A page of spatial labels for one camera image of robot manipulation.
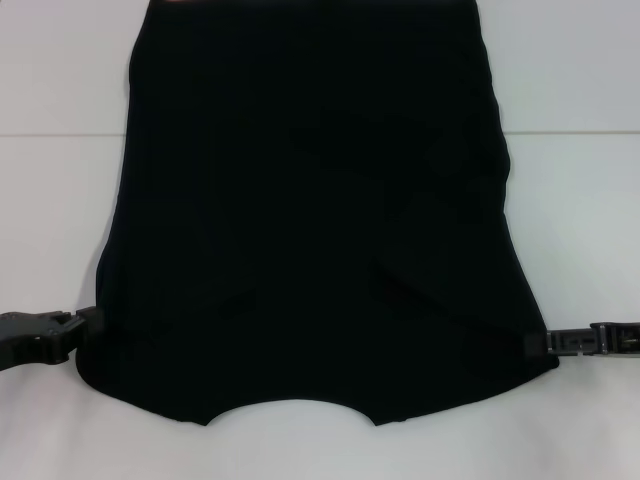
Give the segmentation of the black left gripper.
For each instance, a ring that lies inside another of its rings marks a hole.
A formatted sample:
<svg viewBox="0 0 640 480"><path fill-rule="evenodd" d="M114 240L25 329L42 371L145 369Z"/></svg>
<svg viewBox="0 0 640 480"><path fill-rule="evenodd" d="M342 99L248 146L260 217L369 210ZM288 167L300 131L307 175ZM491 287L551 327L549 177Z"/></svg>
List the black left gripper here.
<svg viewBox="0 0 640 480"><path fill-rule="evenodd" d="M55 311L35 317L3 313L1 370L30 363L64 363L73 350L93 341L103 330L104 313L95 306L75 313Z"/></svg>

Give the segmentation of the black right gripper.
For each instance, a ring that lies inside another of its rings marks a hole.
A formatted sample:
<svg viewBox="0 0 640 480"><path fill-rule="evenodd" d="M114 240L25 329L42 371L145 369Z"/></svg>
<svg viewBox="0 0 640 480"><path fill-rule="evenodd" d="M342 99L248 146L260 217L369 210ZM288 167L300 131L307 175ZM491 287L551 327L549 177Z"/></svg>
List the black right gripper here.
<svg viewBox="0 0 640 480"><path fill-rule="evenodd" d="M638 358L638 323L594 323L587 329L546 330L524 337L526 357L597 355Z"/></svg>

